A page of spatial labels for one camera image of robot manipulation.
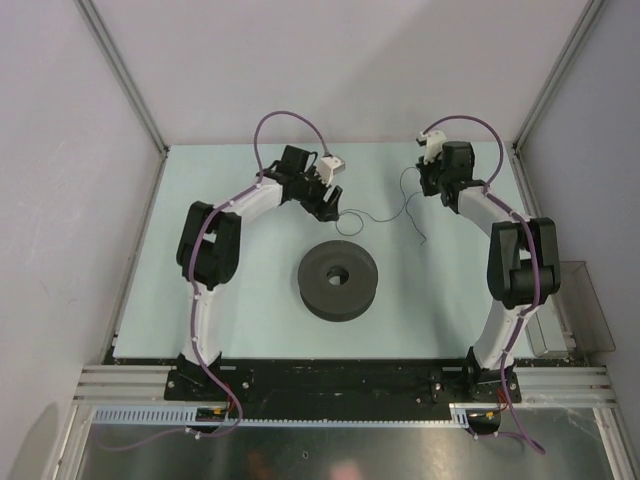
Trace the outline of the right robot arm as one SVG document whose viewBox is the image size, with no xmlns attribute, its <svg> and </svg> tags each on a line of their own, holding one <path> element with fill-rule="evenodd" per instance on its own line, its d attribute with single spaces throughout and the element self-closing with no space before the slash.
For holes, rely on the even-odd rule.
<svg viewBox="0 0 640 480">
<path fill-rule="evenodd" d="M 440 132 L 418 139 L 425 149 L 416 167 L 422 193 L 471 221 L 489 238 L 487 285 L 492 305 L 479 339 L 469 349 L 461 388 L 484 401 L 502 386 L 513 365 L 512 350 L 524 327 L 561 285 L 556 225 L 547 217 L 516 211 L 473 177 L 469 142 Z"/>
</svg>

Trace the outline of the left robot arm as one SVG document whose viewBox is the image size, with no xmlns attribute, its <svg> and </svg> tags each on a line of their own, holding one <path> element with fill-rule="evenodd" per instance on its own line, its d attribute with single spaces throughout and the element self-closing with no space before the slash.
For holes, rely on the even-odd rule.
<svg viewBox="0 0 640 480">
<path fill-rule="evenodd" d="M 219 310 L 238 270 L 243 231 L 288 201 L 299 202 L 320 222 L 335 222 L 342 193 L 341 186 L 325 185 L 315 171 L 264 172 L 254 184 L 220 205 L 196 201 L 189 207 L 176 252 L 182 276 L 191 287 L 188 334 L 180 358 L 196 366 L 185 385 L 197 398 L 210 399 L 221 387 L 220 374 L 209 367 L 222 353 Z"/>
</svg>

